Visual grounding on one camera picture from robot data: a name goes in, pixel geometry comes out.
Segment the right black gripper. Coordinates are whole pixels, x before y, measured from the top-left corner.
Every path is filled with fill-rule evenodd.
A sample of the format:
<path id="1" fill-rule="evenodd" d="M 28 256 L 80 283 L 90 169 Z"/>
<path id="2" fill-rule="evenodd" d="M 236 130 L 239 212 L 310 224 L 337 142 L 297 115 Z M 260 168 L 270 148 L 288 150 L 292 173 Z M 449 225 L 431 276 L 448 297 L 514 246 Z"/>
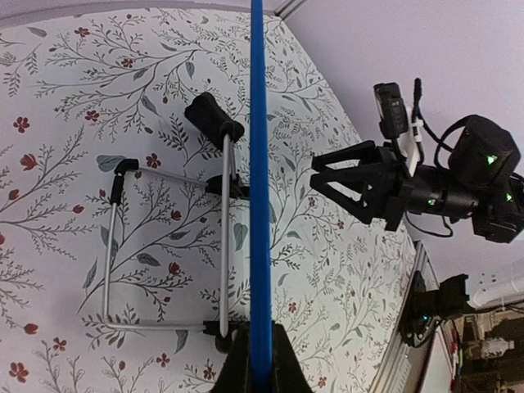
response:
<path id="1" fill-rule="evenodd" d="M 330 165 L 357 161 L 356 166 L 332 169 Z M 311 168 L 318 174 L 310 186 L 364 224 L 383 219 L 386 231 L 396 231 L 407 210 L 413 186 L 391 145 L 376 147 L 365 141 L 338 151 L 314 156 Z"/>

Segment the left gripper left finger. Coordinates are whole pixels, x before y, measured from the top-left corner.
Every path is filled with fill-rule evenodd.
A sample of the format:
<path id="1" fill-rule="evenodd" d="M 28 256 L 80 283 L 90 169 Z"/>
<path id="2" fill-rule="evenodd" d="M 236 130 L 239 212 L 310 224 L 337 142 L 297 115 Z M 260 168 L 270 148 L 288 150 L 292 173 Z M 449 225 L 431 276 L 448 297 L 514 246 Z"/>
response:
<path id="1" fill-rule="evenodd" d="M 213 393 L 247 393 L 251 391 L 251 348 L 248 329 L 239 329 L 224 361 Z"/>

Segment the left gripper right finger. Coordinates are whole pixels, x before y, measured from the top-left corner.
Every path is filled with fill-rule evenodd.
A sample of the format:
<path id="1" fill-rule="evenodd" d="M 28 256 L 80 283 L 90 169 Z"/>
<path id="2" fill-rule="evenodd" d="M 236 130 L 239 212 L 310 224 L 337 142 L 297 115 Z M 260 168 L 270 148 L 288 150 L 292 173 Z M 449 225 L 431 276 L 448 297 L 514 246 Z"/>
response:
<path id="1" fill-rule="evenodd" d="M 270 391 L 278 393 L 312 393 L 282 324 L 273 325 L 273 367 Z"/>

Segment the small blue-framed whiteboard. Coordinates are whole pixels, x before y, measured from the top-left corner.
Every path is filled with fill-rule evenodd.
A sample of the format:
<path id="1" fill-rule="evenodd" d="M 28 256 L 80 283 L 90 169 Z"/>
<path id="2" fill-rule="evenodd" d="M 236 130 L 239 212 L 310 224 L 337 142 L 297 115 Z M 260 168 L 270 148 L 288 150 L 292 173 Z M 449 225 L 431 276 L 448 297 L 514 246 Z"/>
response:
<path id="1" fill-rule="evenodd" d="M 254 392 L 271 391 L 273 337 L 269 262 L 269 157 L 264 8 L 251 2 L 250 75 L 251 371 Z"/>

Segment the yellow black eraser sponge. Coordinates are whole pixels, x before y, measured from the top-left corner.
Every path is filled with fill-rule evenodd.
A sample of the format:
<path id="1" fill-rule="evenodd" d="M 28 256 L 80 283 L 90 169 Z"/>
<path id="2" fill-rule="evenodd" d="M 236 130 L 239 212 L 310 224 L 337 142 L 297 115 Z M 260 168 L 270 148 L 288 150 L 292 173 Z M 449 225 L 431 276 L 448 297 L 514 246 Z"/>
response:
<path id="1" fill-rule="evenodd" d="M 219 150 L 223 149 L 226 135 L 235 143 L 245 133 L 242 124 L 233 120 L 208 92 L 195 97 L 184 115 Z"/>

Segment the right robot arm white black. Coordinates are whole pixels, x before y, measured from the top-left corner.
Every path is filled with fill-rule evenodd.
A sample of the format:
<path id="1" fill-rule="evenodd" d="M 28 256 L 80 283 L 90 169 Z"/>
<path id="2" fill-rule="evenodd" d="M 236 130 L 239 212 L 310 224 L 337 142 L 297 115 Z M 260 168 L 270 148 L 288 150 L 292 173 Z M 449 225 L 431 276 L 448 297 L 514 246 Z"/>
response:
<path id="1" fill-rule="evenodd" d="M 523 230 L 521 158 L 509 131 L 479 115 L 452 124 L 461 129 L 447 167 L 419 165 L 408 174 L 393 143 L 365 141 L 312 160 L 310 186 L 364 224 L 383 219 L 395 231 L 406 213 L 472 221 L 487 241 L 510 243 Z"/>

